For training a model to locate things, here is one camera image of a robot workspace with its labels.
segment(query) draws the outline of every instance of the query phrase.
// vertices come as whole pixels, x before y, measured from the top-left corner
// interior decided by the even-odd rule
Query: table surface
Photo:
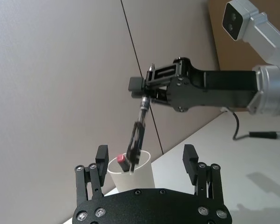
[[[237,113],[239,134],[280,131],[280,117]],[[229,113],[201,128],[152,163],[156,188],[194,193],[182,162],[183,146],[195,146],[199,161],[221,166],[224,203],[233,224],[280,224],[280,140],[233,141],[236,123]],[[113,189],[106,195],[115,194]]]

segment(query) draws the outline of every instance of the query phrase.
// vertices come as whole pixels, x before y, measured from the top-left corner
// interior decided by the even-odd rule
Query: white paper cup
[[[119,192],[136,188],[154,188],[154,175],[151,168],[150,153],[141,151],[139,165],[135,166],[133,174],[123,172],[117,163],[117,158],[112,159],[108,164],[108,172]]]

